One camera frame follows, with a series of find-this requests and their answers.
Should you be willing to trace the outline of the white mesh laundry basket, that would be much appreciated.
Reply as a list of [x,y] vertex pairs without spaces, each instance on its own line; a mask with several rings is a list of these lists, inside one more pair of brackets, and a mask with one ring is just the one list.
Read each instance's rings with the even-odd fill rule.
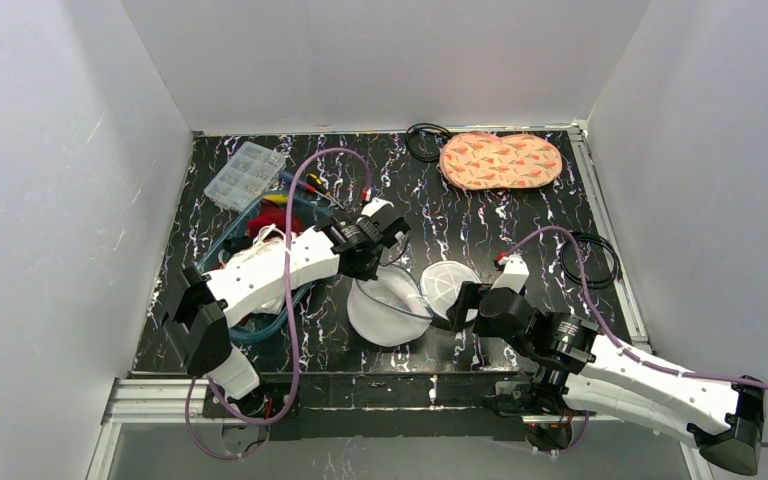
[[456,261],[435,262],[419,278],[398,265],[381,267],[375,280],[353,282],[348,319],[363,339],[381,347],[410,343],[431,327],[453,331],[457,324],[447,310],[463,283],[478,281],[471,268]]

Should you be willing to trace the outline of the dark red bra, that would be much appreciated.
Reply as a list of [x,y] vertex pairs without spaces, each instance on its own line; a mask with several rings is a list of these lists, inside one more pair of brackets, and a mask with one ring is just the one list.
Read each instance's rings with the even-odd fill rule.
[[258,213],[248,221],[245,227],[245,233],[250,239],[254,239],[263,228],[274,226],[278,232],[286,234],[301,233],[304,230],[304,223],[293,214],[290,221],[286,219],[286,210],[290,205],[287,197],[268,196],[261,199],[258,204]]

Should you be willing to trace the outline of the teal plastic bin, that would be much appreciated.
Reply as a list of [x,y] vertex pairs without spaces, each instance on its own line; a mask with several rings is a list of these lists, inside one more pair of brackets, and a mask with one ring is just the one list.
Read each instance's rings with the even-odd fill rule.
[[[235,254],[251,246],[253,239],[247,237],[245,227],[248,221],[258,213],[258,204],[268,193],[286,194],[288,197],[288,193],[284,190],[269,191],[261,195],[257,201],[252,202],[245,211],[239,213],[230,225],[212,241],[207,253],[196,263],[200,272],[207,273],[222,269],[221,262],[225,250]],[[317,221],[325,218],[331,212],[332,208],[327,204],[309,199],[304,195],[294,197],[293,214],[304,223],[304,229],[314,226]],[[286,324],[287,319],[285,299],[279,297],[240,320],[230,330],[230,338],[239,345],[260,343],[279,332]]]

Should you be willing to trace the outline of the strawberry print mesh laundry bag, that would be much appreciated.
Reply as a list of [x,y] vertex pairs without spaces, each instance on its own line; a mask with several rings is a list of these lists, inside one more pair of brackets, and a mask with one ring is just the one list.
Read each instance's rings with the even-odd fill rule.
[[531,134],[460,133],[442,147],[439,160],[449,183],[472,191],[536,189],[553,183],[563,170],[560,151]]

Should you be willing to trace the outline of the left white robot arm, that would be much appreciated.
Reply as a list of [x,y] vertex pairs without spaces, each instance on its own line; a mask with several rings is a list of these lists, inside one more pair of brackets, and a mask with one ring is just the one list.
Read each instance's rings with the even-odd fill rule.
[[373,280],[382,254],[411,229],[394,206],[379,199],[349,220],[324,218],[243,260],[207,273],[187,267],[169,281],[161,303],[163,329],[185,372],[205,377],[239,400],[260,385],[230,330],[262,305],[292,299],[300,286],[336,275]]

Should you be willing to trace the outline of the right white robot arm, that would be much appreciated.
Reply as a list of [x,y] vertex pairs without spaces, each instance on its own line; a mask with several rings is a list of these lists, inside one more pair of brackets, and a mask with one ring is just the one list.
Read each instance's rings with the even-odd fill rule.
[[446,318],[462,326],[469,314],[476,335],[500,338],[538,365],[528,394],[543,411],[629,421],[696,448],[721,469],[757,474],[765,422],[761,389],[694,379],[639,350],[625,356],[595,321],[544,313],[507,287],[464,283]]

